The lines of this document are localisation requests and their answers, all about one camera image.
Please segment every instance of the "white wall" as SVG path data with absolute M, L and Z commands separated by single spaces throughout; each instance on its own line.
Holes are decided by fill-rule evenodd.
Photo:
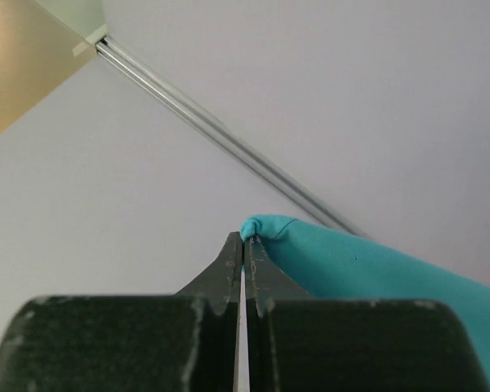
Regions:
M 490 283 L 490 0 L 105 12 L 115 39 L 374 238 Z
M 0 338 L 29 298 L 175 292 L 298 207 L 100 58 L 0 135 Z

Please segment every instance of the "white panel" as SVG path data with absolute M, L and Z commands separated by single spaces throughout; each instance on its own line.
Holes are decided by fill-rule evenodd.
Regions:
M 373 237 L 490 283 L 490 1 L 105 11 L 115 39 Z
M 0 135 L 0 336 L 30 297 L 163 293 L 302 212 L 102 59 Z

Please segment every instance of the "metal rail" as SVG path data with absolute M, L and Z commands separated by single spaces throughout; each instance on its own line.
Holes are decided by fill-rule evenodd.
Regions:
M 270 183 L 319 223 L 332 229 L 340 229 L 350 234 L 367 237 L 362 230 L 333 211 L 281 168 L 276 167 L 269 159 L 234 136 L 220 120 L 130 55 L 111 37 L 105 37 L 99 41 L 96 44 L 96 50 L 101 57 L 123 72 L 138 86 L 165 104 L 209 139 L 216 142 L 221 148 Z

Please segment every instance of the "gray panel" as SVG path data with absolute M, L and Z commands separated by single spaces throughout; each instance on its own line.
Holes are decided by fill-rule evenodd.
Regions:
M 0 135 L 0 336 L 35 295 L 174 292 L 256 213 L 305 218 L 97 58 Z
M 105 12 L 117 41 L 361 229 L 490 283 L 490 1 Z

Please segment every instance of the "towel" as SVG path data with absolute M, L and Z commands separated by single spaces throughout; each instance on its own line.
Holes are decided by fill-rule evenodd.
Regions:
M 368 239 L 288 216 L 253 216 L 240 234 L 243 240 L 259 236 L 270 259 L 314 296 L 446 303 L 465 325 L 490 383 L 490 287 Z

